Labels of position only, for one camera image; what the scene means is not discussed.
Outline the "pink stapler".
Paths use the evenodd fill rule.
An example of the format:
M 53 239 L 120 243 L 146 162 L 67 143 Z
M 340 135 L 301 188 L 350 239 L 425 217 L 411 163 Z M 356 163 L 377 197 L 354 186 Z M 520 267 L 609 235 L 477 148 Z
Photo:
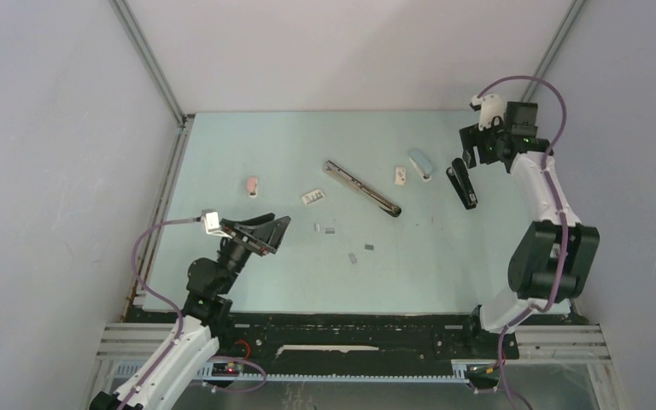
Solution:
M 249 198 L 256 198 L 259 192 L 259 179 L 256 176 L 251 176 L 246 184 L 247 195 Z

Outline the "light blue stapler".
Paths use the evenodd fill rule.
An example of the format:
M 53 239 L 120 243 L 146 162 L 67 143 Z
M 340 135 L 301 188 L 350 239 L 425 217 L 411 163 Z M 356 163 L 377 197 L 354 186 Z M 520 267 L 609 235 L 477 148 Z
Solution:
M 430 182 L 435 169 L 430 159 L 419 149 L 411 149 L 408 152 L 408 156 L 421 180 L 423 182 Z

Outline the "beige black long stapler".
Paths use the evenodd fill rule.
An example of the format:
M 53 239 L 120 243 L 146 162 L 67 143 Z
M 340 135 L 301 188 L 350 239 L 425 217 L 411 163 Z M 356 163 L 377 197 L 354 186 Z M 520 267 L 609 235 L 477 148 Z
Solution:
M 334 161 L 326 161 L 322 166 L 323 171 L 338 183 L 348 187 L 352 191 L 374 202 L 383 212 L 393 218 L 398 218 L 401 213 L 401 207 L 392 202 L 383 194 L 379 193 L 369 184 L 356 178 L 343 167 L 337 165 Z

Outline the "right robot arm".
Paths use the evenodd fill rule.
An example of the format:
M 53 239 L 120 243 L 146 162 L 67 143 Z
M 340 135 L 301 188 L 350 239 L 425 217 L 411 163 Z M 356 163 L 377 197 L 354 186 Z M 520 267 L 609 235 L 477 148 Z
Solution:
M 484 357 L 497 344 L 496 334 L 510 333 L 534 313 L 579 297 L 600 244 L 597 228 L 585 225 L 571 209 L 556 173 L 554 147 L 539 138 L 538 107 L 504 102 L 497 95 L 474 97 L 477 124 L 460 129 L 462 155 L 446 174 L 462 205 L 478 205 L 469 177 L 479 164 L 500 163 L 524 199 L 530 224 L 507 267 L 507 286 L 474 311 L 473 327 L 462 343 L 466 352 Z

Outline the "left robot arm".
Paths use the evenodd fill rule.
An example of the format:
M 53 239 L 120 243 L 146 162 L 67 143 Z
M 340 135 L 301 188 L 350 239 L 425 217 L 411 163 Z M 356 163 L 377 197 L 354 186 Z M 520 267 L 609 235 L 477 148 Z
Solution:
M 140 286 L 166 303 L 176 314 L 168 336 L 140 369 L 115 392 L 100 392 L 91 409 L 170 409 L 190 385 L 197 371 L 217 355 L 229 354 L 236 344 L 231 287 L 253 255 L 276 254 L 291 222 L 289 216 L 263 214 L 248 220 L 228 220 L 206 209 L 201 215 L 151 226 L 136 245 L 153 231 L 169 225 L 201 224 L 209 236 L 219 237 L 217 258 L 191 262 L 184 306 L 153 290 L 144 279 Z

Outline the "closed white staple box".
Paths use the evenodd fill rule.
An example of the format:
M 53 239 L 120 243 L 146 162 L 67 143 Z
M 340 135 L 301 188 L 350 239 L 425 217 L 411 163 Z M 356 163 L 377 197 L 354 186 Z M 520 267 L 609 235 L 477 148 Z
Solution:
M 394 184 L 403 186 L 407 182 L 407 170 L 405 167 L 395 167 Z

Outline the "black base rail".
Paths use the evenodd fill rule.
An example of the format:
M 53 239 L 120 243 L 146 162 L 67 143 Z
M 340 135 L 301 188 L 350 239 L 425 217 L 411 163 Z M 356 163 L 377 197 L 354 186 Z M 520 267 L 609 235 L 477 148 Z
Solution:
M 221 354 L 270 376 L 453 376 L 453 364 L 519 358 L 514 336 L 480 330 L 468 314 L 233 313 L 216 331 Z

